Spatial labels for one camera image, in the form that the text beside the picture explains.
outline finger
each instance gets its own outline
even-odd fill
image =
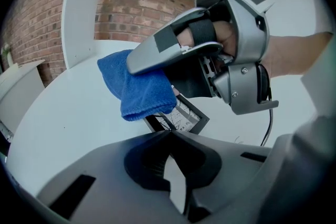
[[[195,42],[190,28],[185,28],[180,34],[177,35],[177,40],[180,46],[193,47]]]
[[[223,44],[223,51],[231,56],[236,52],[236,35],[232,24],[225,21],[214,22],[217,40]]]

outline screw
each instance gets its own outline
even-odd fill
[[[246,74],[247,72],[248,72],[248,69],[246,68],[246,67],[243,67],[242,69],[241,69],[241,72],[242,72],[242,74]]]

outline brick wall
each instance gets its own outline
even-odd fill
[[[1,42],[11,45],[13,61],[22,65],[44,59],[38,67],[45,86],[65,70],[61,46],[63,0],[15,0],[7,14]],[[143,41],[193,0],[99,0],[95,39]],[[2,57],[4,68],[7,59]]]
[[[22,65],[44,59],[38,67],[44,85],[65,70],[61,46],[63,0],[15,0],[2,31],[2,44],[11,45],[13,61]],[[7,59],[2,57],[4,68]]]
[[[95,39],[142,42],[194,0],[99,0]]]

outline white table surface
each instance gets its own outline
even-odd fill
[[[98,59],[136,45],[95,41],[96,55],[63,72],[29,108],[12,141],[7,167],[32,195],[36,196],[53,176],[91,150],[150,132],[142,120],[122,119],[120,101],[106,87],[97,66]],[[314,112],[299,77],[274,79],[272,84],[280,107],[274,111],[270,146],[278,135],[294,131]],[[298,91],[298,105],[292,104],[293,90]],[[210,118],[200,135],[259,145],[267,130],[268,111],[236,116],[219,98],[189,101]],[[307,104],[304,113],[302,103]]]
[[[136,46],[114,45],[115,51]],[[7,168],[32,195],[91,150],[150,132],[144,121],[127,122],[121,117],[120,101],[105,86],[97,66],[103,56],[63,72],[35,100],[17,128]]]

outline black slot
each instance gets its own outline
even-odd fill
[[[209,81],[210,87],[213,87],[212,82],[211,82],[211,78],[208,78],[208,81]]]
[[[209,63],[209,66],[210,66],[210,69],[212,72],[215,72],[215,66],[214,66],[214,63],[213,62],[210,62]]]
[[[267,158],[267,156],[262,156],[262,155],[258,155],[258,154],[254,154],[254,153],[250,153],[250,152],[242,153],[241,157],[247,158],[247,159],[252,159],[254,161],[261,162],[261,163],[263,163]]]
[[[86,195],[95,178],[80,175],[51,205],[50,209],[65,219],[70,219],[80,201]]]
[[[203,65],[205,73],[208,75],[209,74],[209,69],[207,65]]]

